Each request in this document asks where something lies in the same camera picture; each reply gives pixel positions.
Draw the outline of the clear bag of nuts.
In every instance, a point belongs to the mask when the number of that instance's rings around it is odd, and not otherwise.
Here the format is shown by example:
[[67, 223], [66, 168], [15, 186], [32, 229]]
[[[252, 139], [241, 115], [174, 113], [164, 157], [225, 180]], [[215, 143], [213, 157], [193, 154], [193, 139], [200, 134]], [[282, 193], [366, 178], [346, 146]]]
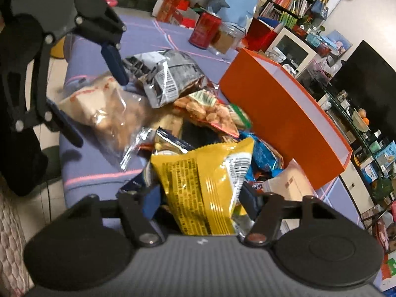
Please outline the clear bag of nuts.
[[58, 108], [92, 128], [101, 150], [120, 170], [127, 170], [139, 132], [153, 110], [145, 96], [129, 92], [111, 75], [101, 75], [71, 93]]

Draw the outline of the silver snack bag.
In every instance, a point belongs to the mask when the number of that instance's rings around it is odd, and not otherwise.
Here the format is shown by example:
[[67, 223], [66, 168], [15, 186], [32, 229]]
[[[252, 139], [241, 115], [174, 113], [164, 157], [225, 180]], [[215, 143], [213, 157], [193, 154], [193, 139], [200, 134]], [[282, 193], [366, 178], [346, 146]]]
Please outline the silver snack bag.
[[138, 91], [158, 109], [206, 87], [209, 79], [196, 61], [178, 50], [145, 52], [123, 59], [127, 91]]

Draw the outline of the blue cookie packet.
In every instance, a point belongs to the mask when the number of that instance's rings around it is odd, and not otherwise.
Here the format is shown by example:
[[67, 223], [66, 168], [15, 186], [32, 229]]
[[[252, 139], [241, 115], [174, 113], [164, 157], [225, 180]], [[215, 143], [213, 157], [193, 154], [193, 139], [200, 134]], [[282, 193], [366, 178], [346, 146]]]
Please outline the blue cookie packet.
[[254, 140], [252, 153], [252, 163], [246, 174], [246, 180], [257, 181], [258, 176], [267, 173], [270, 177], [277, 176], [285, 168], [283, 156], [270, 144], [261, 140], [256, 134], [247, 131], [240, 131], [240, 140], [250, 137]]

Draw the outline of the yellow snack bag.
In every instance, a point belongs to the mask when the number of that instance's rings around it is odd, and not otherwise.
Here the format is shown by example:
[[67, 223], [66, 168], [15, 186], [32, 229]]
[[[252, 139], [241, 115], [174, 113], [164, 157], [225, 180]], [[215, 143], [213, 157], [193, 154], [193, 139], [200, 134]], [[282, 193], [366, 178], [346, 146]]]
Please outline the yellow snack bag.
[[183, 235], [233, 235], [232, 215], [252, 161], [254, 140], [157, 154], [151, 164]]

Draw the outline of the peanut snack bag red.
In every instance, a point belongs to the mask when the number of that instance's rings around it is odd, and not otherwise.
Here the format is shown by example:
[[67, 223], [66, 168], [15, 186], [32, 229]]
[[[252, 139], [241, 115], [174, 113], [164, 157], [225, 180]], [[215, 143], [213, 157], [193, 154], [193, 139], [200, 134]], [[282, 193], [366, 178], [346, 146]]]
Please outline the peanut snack bag red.
[[247, 114], [234, 104], [225, 104], [213, 91], [201, 89], [177, 99], [174, 110], [198, 124], [206, 125], [233, 138], [239, 138], [239, 131], [252, 127]]

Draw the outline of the clear rice cracker packet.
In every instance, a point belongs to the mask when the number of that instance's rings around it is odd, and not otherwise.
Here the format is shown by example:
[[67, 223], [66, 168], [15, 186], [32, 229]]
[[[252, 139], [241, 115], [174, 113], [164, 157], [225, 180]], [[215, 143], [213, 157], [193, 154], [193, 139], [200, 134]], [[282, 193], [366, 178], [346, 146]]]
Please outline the clear rice cracker packet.
[[286, 169], [277, 176], [266, 180], [264, 192], [281, 195], [285, 200], [302, 201], [305, 196], [313, 196], [315, 190], [300, 165], [292, 159]]

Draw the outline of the purple plaid tablecloth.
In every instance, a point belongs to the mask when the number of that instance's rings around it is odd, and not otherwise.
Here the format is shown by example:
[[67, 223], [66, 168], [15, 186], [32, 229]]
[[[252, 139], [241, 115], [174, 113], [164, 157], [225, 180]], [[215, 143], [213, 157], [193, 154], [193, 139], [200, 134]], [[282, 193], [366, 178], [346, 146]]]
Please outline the purple plaid tablecloth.
[[[127, 31], [121, 40], [120, 53], [123, 57], [166, 49], [180, 50], [192, 57], [210, 80], [218, 82], [237, 56], [237, 52], [231, 51], [226, 59], [221, 59], [207, 50], [192, 46], [188, 41], [191, 31], [183, 27], [135, 16], [126, 16], [124, 22]], [[119, 188], [137, 175], [144, 164], [143, 159], [134, 158], [129, 168], [122, 172], [101, 152], [90, 128], [80, 125], [78, 130], [84, 141], [81, 148], [74, 147], [65, 137], [60, 138], [62, 181], [67, 207], [90, 194], [103, 200], [115, 198]], [[360, 212], [340, 180], [340, 175], [317, 189], [316, 194], [339, 213], [361, 224]]]

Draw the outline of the red soda can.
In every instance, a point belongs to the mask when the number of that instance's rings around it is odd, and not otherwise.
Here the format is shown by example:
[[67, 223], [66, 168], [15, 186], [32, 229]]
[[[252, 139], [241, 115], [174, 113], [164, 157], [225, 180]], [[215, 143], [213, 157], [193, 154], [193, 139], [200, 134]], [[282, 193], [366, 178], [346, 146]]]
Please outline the red soda can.
[[207, 49], [218, 32], [222, 19], [215, 13], [205, 10], [197, 20], [189, 38], [189, 43], [200, 49]]

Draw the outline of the orange cardboard box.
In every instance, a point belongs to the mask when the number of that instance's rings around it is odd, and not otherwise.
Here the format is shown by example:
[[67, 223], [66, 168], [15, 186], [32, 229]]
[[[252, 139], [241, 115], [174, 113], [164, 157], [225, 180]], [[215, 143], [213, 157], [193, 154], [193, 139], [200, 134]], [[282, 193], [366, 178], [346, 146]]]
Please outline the orange cardboard box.
[[285, 162], [296, 160], [314, 189], [339, 176], [352, 149], [317, 101], [279, 64], [250, 50], [238, 52], [220, 89], [252, 121], [252, 130]]

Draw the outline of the clear plastic jar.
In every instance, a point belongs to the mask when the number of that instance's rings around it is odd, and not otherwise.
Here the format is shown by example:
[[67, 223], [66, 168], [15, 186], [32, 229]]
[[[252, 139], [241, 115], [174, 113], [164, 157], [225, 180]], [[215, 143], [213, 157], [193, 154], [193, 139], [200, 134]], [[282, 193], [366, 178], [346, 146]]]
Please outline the clear plastic jar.
[[245, 31], [236, 25], [223, 22], [209, 45], [210, 51], [218, 56], [225, 56], [228, 50], [237, 47], [244, 35]]

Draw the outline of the fruit bowl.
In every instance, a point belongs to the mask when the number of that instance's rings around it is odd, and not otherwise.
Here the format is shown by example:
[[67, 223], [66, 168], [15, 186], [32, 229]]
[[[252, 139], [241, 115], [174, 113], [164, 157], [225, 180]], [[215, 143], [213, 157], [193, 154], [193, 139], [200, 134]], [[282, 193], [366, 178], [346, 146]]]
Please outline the fruit bowl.
[[355, 128], [361, 132], [365, 133], [370, 130], [369, 126], [365, 123], [357, 110], [354, 110], [352, 113], [352, 122]]

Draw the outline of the white small cabinet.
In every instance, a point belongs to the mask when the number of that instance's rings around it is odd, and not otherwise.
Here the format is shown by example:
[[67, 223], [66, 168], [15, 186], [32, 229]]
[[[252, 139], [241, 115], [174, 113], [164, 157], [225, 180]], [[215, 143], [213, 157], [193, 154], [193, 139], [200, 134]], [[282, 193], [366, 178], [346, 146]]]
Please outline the white small cabinet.
[[281, 29], [264, 55], [298, 78], [318, 53], [308, 43], [298, 38], [286, 27]]

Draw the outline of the black television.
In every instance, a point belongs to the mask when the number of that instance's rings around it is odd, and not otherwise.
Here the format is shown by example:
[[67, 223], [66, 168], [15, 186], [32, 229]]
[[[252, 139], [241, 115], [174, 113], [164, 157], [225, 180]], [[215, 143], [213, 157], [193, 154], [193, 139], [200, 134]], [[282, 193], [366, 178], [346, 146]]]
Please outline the black television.
[[369, 127], [395, 139], [395, 70], [366, 41], [353, 51], [330, 81], [346, 91], [355, 107], [364, 109]]

